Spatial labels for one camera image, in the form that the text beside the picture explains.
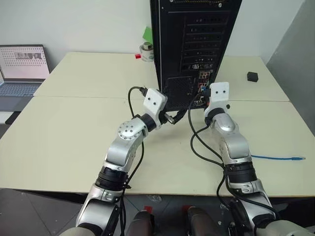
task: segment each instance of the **gray floor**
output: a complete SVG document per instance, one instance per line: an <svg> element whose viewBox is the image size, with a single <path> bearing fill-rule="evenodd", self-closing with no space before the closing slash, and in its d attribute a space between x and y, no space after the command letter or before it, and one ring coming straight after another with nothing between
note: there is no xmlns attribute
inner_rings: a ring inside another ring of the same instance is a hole
<svg viewBox="0 0 315 236"><path fill-rule="evenodd" d="M0 124L0 138L4 135L4 133L8 130L10 125Z"/></svg>
<svg viewBox="0 0 315 236"><path fill-rule="evenodd" d="M155 215L157 236L184 236L183 207L198 206L207 210L220 227L224 227L225 209L220 209L217 199L187 196L127 195L125 198L127 227L134 215L151 206ZM1 236L55 236L75 225L80 204L54 200L0 189L0 234Z"/></svg>

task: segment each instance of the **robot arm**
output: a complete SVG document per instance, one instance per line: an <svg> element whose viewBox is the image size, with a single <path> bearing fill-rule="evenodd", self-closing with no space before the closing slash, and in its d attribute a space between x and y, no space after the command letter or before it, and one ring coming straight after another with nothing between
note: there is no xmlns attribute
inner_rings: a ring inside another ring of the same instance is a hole
<svg viewBox="0 0 315 236"><path fill-rule="evenodd" d="M255 232L257 236L313 235L292 222L279 220L262 182L256 176L248 142L227 113L229 84L213 83L210 89L205 121L219 144L225 165L226 187L235 197L230 208L238 233Z"/></svg>
<svg viewBox="0 0 315 236"><path fill-rule="evenodd" d="M161 127L159 117L166 102L166 96L156 89L148 89L143 103L145 114L119 126L98 178L78 214L76 228L67 230L62 236L114 234L120 214L120 208L116 203L126 187L136 150L150 131Z"/></svg>

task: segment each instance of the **laptop keyboard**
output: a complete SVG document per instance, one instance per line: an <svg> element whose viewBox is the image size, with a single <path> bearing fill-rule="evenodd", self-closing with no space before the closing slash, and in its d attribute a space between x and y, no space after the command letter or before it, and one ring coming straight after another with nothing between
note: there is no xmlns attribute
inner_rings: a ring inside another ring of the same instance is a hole
<svg viewBox="0 0 315 236"><path fill-rule="evenodd" d="M33 96L34 92L40 85L16 85L16 84L3 84L0 87L0 96L17 96L28 97Z"/></svg>

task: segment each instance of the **black computer case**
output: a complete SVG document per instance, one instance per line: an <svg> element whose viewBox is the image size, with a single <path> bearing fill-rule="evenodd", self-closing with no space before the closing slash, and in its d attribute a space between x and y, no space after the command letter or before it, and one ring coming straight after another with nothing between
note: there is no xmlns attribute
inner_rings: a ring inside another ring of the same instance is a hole
<svg viewBox="0 0 315 236"><path fill-rule="evenodd" d="M185 110L214 82L242 0L150 1L159 89L167 111Z"/></svg>

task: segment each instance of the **laptop screen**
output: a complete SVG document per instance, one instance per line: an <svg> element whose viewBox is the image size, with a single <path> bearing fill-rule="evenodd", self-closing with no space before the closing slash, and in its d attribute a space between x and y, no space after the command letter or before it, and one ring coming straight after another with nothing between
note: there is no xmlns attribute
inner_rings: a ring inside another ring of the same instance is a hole
<svg viewBox="0 0 315 236"><path fill-rule="evenodd" d="M49 75L42 45L0 46L0 69L5 82L41 82Z"/></svg>

